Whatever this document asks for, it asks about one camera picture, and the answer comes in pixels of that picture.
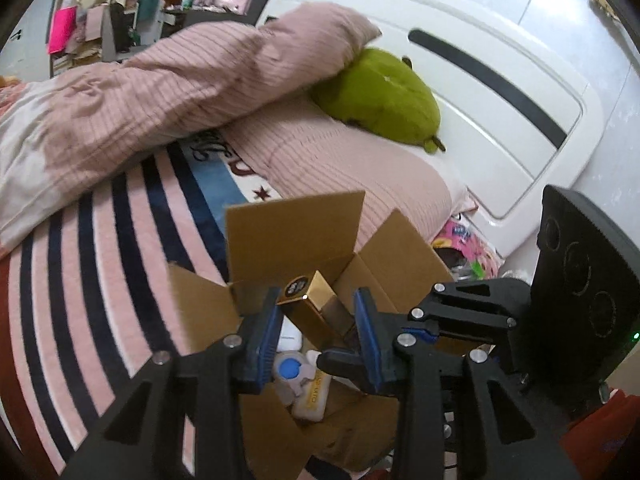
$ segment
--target colorful package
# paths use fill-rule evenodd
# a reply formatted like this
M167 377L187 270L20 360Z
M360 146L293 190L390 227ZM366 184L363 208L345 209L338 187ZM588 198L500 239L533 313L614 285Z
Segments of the colorful package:
M504 260L462 215L450 218L431 243L456 280L496 278Z
M74 28L76 28L76 8L67 7L66 9L57 10L53 15L47 53L62 52L65 49L66 42L71 38Z

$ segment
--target black stripe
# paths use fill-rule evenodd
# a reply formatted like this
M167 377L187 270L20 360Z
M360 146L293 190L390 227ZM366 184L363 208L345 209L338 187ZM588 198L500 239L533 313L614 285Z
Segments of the black stripe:
M145 179L146 196L149 198L149 207L156 222L164 256L167 261L176 262L184 269L194 272L191 259L182 244L178 229L175 227L174 217L171 215L160 173L156 166L156 158L153 155L150 156L142 162L141 166Z
M111 389L117 394L121 387L129 381L129 373L118 351L104 309L104 299L100 290L95 261L93 209L93 195L91 193L82 195L78 201L78 250L80 252L82 296L100 363Z
M49 219L49 305L51 324L56 340L60 367L65 376L66 385L73 399L76 410L87 431L98 420L98 412L86 387L82 372L74 351L71 332L69 332L66 316L64 287L62 283L62 211L58 211Z
M351 480L351 475L344 469L324 462L315 456L309 459L305 469L317 480Z
M33 391L40 407L40 413L47 429L58 448L62 460L68 462L74 452L71 442L60 423L58 413L53 405L47 382L44 378L38 345L36 343L35 326L33 323L33 300L31 293L31 256L33 253L33 233L22 242L22 262L20 264L20 320L22 323L22 341L24 354L27 359L29 375Z
M207 205L198 181L191 173L191 168L182 154L180 145L174 142L169 144L166 150L202 242L207 248L209 256L216 264L222 279L228 282L229 271L226 266L225 237L218 228L216 219L211 214L209 205Z
M485 65L475 57L460 50L458 47L447 43L424 32L419 28L414 28L409 32L409 41L437 54L438 56L452 62L469 75L478 79L479 82L488 86L500 97L507 101L525 116L537 129L540 130L549 141L559 149L566 139L566 133L542 108L530 99L522 90L511 82L507 81L491 67Z
M121 173L111 181L111 192L113 194L113 213L116 220L120 261L140 328L152 352L168 350L177 354L171 335L160 315L158 303L156 303L156 298L149 286L145 266L142 262L131 218L126 173Z

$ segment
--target blue bottle cap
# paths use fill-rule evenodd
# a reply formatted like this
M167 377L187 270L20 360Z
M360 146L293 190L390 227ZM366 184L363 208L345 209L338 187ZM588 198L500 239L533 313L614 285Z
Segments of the blue bottle cap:
M284 361L280 363L278 371L285 379L295 379L300 373L301 366L302 365L295 359L284 359Z

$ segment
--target green plush toy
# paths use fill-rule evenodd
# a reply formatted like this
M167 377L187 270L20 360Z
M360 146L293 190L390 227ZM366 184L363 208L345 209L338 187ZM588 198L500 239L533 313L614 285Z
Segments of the green plush toy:
M444 146L436 137L440 110L429 87L412 70L411 60L366 48L336 77L318 83L311 98L324 113L397 142Z

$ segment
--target white bottle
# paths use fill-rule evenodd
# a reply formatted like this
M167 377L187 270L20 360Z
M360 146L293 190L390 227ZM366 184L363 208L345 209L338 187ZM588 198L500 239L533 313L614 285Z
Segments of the white bottle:
M282 319L282 329L280 329L280 339L278 339L276 352L298 352L301 348L302 332L285 316Z
M324 417L329 384L331 375L316 368L316 377L302 387L303 393L293 403L291 415L311 422L320 422Z

